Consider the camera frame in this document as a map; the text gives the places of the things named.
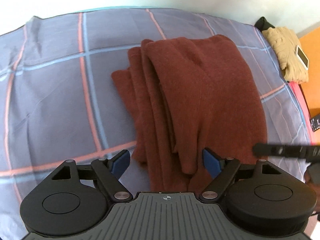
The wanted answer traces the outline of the dark red knit sweater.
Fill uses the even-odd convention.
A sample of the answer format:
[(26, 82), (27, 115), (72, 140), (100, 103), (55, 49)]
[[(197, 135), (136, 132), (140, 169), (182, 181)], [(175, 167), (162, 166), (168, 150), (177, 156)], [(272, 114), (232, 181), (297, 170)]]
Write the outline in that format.
[(200, 193), (211, 181), (204, 148), (256, 162), (252, 147), (267, 141), (265, 113), (232, 40), (144, 40), (128, 59), (111, 77), (134, 120), (133, 158), (146, 167), (152, 191)]

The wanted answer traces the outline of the white smartphone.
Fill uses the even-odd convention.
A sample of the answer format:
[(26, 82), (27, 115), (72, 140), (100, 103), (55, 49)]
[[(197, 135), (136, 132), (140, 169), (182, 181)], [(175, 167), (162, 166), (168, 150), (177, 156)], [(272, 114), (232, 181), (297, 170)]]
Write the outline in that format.
[(296, 57), (299, 59), (299, 61), (302, 63), (303, 67), (308, 70), (309, 69), (309, 59), (302, 51), (299, 45), (296, 46), (296, 51), (295, 51)]

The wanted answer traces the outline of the blue plaid bed sheet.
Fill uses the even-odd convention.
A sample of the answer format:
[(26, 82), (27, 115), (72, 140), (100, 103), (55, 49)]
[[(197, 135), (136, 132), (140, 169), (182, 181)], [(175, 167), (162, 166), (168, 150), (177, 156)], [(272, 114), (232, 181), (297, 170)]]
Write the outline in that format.
[(135, 147), (113, 84), (144, 39), (230, 38), (249, 65), (270, 142), (312, 141), (300, 89), (249, 24), (177, 9), (106, 9), (41, 19), (1, 36), (1, 239), (22, 239), (22, 199), (66, 159), (88, 164)]

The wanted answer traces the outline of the orange wooden nightstand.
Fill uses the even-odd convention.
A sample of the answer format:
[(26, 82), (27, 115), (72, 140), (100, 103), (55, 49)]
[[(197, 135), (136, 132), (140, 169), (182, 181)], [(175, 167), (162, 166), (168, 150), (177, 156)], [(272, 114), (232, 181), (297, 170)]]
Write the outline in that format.
[(301, 84), (310, 116), (319, 114), (320, 93), (320, 29), (317, 28), (300, 39), (302, 49), (309, 59), (309, 81)]

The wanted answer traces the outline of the folded beige garment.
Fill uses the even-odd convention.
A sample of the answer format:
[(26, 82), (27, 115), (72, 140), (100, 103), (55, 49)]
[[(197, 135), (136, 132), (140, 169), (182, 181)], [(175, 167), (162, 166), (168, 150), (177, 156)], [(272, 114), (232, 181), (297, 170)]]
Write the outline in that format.
[(275, 27), (263, 30), (262, 34), (277, 56), (283, 78), (289, 82), (308, 82), (308, 70), (296, 55), (301, 43), (295, 32), (287, 27)]

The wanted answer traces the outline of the black garment by pillow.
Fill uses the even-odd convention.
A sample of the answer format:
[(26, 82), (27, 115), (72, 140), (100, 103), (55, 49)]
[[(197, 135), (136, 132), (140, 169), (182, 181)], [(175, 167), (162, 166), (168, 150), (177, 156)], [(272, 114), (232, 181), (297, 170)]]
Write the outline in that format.
[(268, 22), (264, 16), (259, 18), (254, 26), (261, 32), (264, 30), (268, 30), (269, 28), (275, 28), (275, 26)]

